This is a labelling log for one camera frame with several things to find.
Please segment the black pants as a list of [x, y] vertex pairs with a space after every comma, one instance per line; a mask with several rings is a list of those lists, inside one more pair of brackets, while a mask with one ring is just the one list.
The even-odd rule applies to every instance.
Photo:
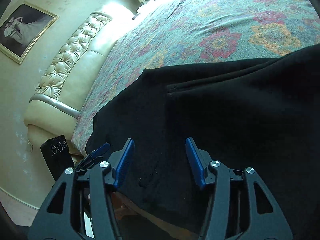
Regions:
[[86, 144], [136, 151], [121, 194], [142, 210], [198, 233], [208, 194], [185, 152], [229, 168], [253, 167], [294, 239], [319, 239], [319, 45], [281, 58], [146, 69], [93, 119]]

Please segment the framed wedding photo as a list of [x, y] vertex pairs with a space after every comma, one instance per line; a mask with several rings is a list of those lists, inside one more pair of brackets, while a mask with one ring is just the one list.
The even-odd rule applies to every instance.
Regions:
[[33, 45], [59, 16], [23, 2], [1, 25], [1, 52], [22, 64]]

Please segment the floral bedspread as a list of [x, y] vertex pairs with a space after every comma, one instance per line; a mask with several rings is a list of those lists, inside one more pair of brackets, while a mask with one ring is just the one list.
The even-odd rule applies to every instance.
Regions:
[[111, 49], [72, 143], [86, 154], [93, 117], [145, 69], [280, 57], [318, 43], [319, 15], [310, 0], [157, 0]]

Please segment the cream tufted headboard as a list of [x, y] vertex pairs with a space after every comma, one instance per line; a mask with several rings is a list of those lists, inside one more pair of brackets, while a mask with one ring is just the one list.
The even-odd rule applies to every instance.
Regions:
[[84, 120], [83, 106], [117, 40], [131, 24], [126, 8], [102, 8], [90, 13], [67, 38], [47, 69], [24, 116], [32, 150], [64, 135], [73, 155], [85, 155], [93, 131], [93, 116]]

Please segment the black speaker box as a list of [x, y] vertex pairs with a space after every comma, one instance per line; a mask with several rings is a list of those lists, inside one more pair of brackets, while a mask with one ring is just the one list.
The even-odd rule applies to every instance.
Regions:
[[74, 161], [64, 135], [48, 139], [40, 146], [40, 150], [55, 181], [59, 179], [65, 169], [74, 167]]

